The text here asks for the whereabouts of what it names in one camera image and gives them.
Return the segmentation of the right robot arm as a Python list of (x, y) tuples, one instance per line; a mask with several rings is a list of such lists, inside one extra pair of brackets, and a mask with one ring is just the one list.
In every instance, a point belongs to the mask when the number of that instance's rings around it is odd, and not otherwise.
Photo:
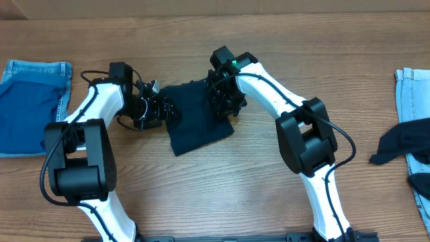
[(252, 97), (275, 120), (279, 151), (306, 188), (317, 241), (350, 241), (351, 227), (341, 207), (334, 170), (338, 129), (325, 105), (307, 100), (276, 81), (252, 54), (239, 56), (223, 46), (210, 57), (207, 95), (214, 115), (238, 116)]

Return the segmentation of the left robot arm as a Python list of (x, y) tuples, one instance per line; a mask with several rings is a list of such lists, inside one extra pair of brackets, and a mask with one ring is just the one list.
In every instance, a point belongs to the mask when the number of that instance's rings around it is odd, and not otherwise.
[(122, 116), (137, 132), (179, 117), (173, 101), (158, 95), (156, 80), (134, 81), (124, 62), (88, 80), (88, 95), (62, 122), (44, 129), (46, 160), (40, 172), (43, 197), (57, 206), (77, 207), (91, 220), (101, 241), (144, 241), (116, 193), (117, 169), (107, 128)]

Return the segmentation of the dark navy t-shirt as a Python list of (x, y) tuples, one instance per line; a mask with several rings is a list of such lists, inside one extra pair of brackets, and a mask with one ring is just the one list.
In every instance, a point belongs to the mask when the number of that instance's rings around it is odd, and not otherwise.
[(208, 85), (202, 79), (168, 85), (159, 92), (168, 97), (179, 114), (166, 121), (175, 156), (183, 155), (234, 133), (227, 117), (218, 119), (205, 96)]

